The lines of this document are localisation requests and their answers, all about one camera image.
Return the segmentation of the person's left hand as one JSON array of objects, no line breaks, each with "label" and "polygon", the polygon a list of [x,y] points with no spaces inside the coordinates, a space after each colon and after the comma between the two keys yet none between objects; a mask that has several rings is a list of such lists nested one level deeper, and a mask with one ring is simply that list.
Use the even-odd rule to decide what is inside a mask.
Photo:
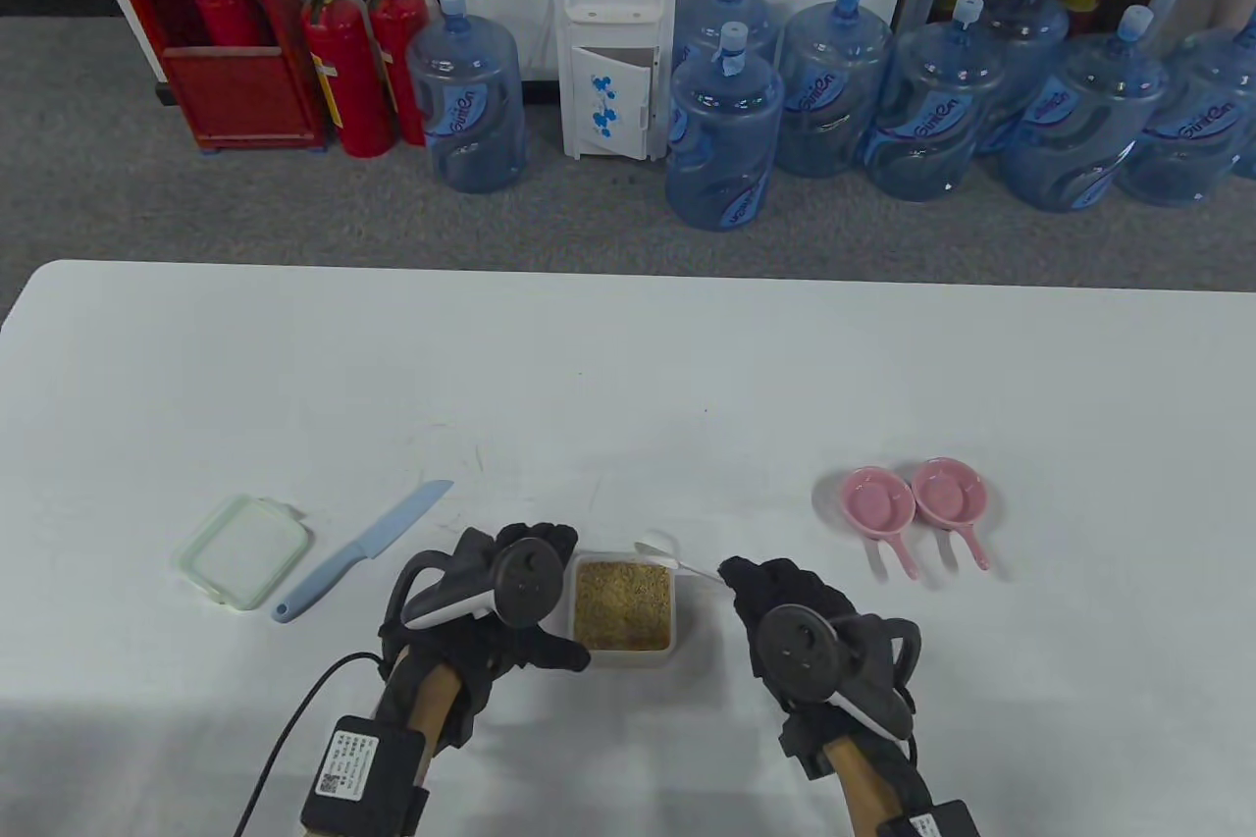
[{"label": "person's left hand", "polygon": [[480,566],[497,562],[502,550],[520,540],[539,540],[559,559],[564,574],[577,549],[578,533],[565,524],[540,522],[514,523],[497,535],[467,529],[453,553],[418,550],[399,571],[381,625],[381,677],[386,689],[377,703],[374,718],[389,726],[403,728],[411,718],[420,686],[440,666],[452,669],[461,681],[453,708],[437,734],[428,734],[436,752],[465,747],[474,731],[475,718],[489,705],[494,682],[515,667],[556,669],[580,672],[592,664],[592,654],[582,643],[555,636],[543,626],[507,626],[496,613],[465,615],[428,628],[404,626],[403,610],[417,576],[428,568],[445,572],[458,557]]}]

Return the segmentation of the person's right hand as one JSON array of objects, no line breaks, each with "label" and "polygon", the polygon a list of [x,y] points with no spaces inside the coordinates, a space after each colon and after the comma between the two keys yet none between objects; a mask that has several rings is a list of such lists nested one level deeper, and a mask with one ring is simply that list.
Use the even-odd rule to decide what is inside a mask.
[{"label": "person's right hand", "polygon": [[[718,563],[718,577],[734,592],[751,671],[785,714],[779,736],[785,757],[816,780],[834,770],[824,748],[852,739],[875,773],[906,790],[923,789],[908,690],[922,648],[919,627],[857,612],[845,594],[788,558],[728,557]],[[808,633],[790,654],[765,654],[762,622],[782,604],[809,612]]]}]

